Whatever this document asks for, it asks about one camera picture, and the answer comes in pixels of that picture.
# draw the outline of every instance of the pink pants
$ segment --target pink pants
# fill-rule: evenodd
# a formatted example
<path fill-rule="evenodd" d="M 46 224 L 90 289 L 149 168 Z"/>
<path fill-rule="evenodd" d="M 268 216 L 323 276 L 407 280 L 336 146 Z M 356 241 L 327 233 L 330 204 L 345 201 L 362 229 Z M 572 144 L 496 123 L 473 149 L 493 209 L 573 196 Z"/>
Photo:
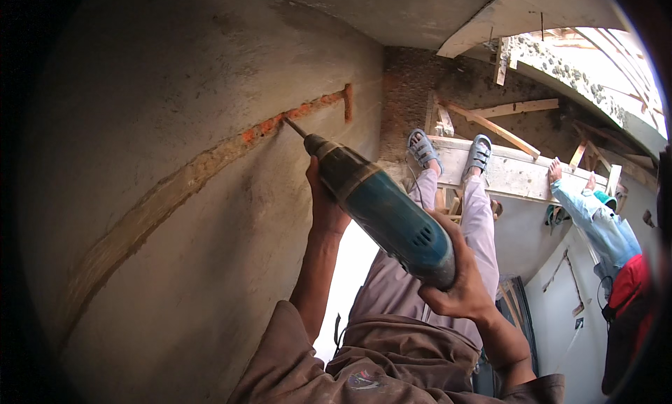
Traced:
<path fill-rule="evenodd" d="M 438 177 L 432 170 L 424 170 L 417 178 L 408 195 L 420 205 L 420 192 L 424 206 L 434 208 Z M 464 183 L 464 203 L 462 205 L 462 234 L 467 245 L 474 250 L 478 270 L 485 288 L 495 300 L 499 284 L 499 268 L 495 257 L 495 223 L 492 220 L 490 198 L 485 194 L 481 177 L 472 176 Z M 350 320 L 358 316 L 394 314 L 405 316 L 434 325 L 450 328 L 467 339 L 477 348 L 483 347 L 476 325 L 468 319 L 438 316 L 423 302 L 417 291 L 420 281 L 406 273 L 398 261 L 379 251 L 364 286 L 357 294 L 350 310 Z"/>

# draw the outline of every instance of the chiseled groove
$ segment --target chiseled groove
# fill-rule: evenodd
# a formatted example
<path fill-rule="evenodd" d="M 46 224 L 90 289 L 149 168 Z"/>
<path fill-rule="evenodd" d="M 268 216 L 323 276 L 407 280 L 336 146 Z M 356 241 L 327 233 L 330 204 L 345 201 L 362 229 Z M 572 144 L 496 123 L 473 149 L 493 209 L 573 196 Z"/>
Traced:
<path fill-rule="evenodd" d="M 265 136 L 277 133 L 283 116 L 300 119 L 343 99 L 345 122 L 352 120 L 352 87 L 324 95 L 298 108 L 285 111 L 253 126 L 247 131 L 219 141 L 204 150 L 179 170 L 165 177 L 147 192 L 100 238 L 78 265 L 68 271 L 65 298 L 57 313 L 57 352 L 67 346 L 72 331 L 86 312 L 89 303 L 110 276 L 135 254 L 149 235 L 191 196 L 224 167 L 256 148 Z"/>

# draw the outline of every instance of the forearm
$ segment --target forearm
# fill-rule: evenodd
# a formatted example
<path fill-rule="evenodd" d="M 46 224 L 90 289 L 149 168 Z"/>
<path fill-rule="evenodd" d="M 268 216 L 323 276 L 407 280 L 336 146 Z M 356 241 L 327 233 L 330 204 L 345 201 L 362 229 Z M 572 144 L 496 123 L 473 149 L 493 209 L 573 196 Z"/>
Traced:
<path fill-rule="evenodd" d="M 525 335 L 509 323 L 494 305 L 474 322 L 483 339 L 488 360 L 502 378 L 504 390 L 536 378 Z"/>
<path fill-rule="evenodd" d="M 565 208 L 567 213 L 572 217 L 572 220 L 578 225 L 590 224 L 592 215 L 600 207 L 600 201 L 597 198 L 570 192 L 562 180 L 553 182 L 550 190 L 553 197 L 558 200 L 560 205 Z"/>
<path fill-rule="evenodd" d="M 329 287 L 342 236 L 342 233 L 315 228 L 311 228 L 308 234 L 306 254 L 290 302 L 301 315 L 311 343 L 320 333 L 327 309 Z"/>

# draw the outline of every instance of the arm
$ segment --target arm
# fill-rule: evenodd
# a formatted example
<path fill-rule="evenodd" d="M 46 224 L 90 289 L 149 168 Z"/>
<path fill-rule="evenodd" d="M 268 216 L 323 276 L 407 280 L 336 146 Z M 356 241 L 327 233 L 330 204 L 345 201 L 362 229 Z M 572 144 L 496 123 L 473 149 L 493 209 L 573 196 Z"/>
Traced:
<path fill-rule="evenodd" d="M 290 303 L 297 309 L 308 339 L 313 343 L 322 327 L 338 247 L 350 216 L 341 210 L 320 181 L 315 156 L 310 158 L 306 177 L 313 192 L 313 227 L 308 233 L 306 254 Z"/>
<path fill-rule="evenodd" d="M 592 223 L 593 215 L 602 206 L 591 190 L 584 189 L 581 194 L 574 194 L 565 188 L 562 179 L 550 184 L 550 192 L 578 225 Z"/>
<path fill-rule="evenodd" d="M 572 216 L 572 220 L 579 226 L 584 227 L 593 222 L 593 215 L 600 210 L 602 203 L 593 194 L 595 188 L 595 175 L 592 174 L 586 188 L 581 194 L 574 194 L 566 189 L 562 180 L 562 164 L 556 157 L 548 167 L 548 182 L 550 192 L 557 198 L 560 205 Z"/>
<path fill-rule="evenodd" d="M 429 214 L 443 226 L 453 243 L 456 281 L 447 292 L 422 286 L 418 295 L 441 316 L 475 322 L 492 367 L 502 379 L 504 391 L 536 379 L 527 339 L 495 307 L 483 285 L 474 251 L 466 245 L 460 227 L 440 213 Z"/>

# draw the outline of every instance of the gray sandal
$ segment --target gray sandal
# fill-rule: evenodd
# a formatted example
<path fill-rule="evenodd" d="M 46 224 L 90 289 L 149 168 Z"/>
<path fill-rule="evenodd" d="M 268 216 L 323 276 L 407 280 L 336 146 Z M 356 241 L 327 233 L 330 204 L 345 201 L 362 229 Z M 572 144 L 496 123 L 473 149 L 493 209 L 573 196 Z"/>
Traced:
<path fill-rule="evenodd" d="M 481 173 L 485 172 L 485 168 L 488 166 L 488 161 L 490 160 L 490 155 L 492 153 L 492 142 L 486 135 L 477 135 L 474 138 L 474 142 L 469 148 L 469 156 L 467 157 L 466 166 L 464 167 L 464 172 L 462 173 L 462 180 L 464 181 L 464 176 L 469 171 L 469 168 L 475 166 L 481 169 Z"/>
<path fill-rule="evenodd" d="M 415 136 L 418 134 L 422 135 L 422 139 L 415 139 Z M 423 169 L 426 169 L 426 163 L 432 159 L 436 159 L 436 162 L 438 162 L 439 166 L 441 167 L 441 175 L 443 175 L 443 164 L 441 163 L 439 154 L 436 152 L 436 149 L 434 149 L 432 142 L 429 140 L 424 131 L 420 129 L 414 129 L 411 131 L 411 135 L 408 136 L 407 146 L 408 151 L 411 153 L 411 155 L 413 155 L 415 160 L 418 162 L 418 165 L 420 165 Z"/>

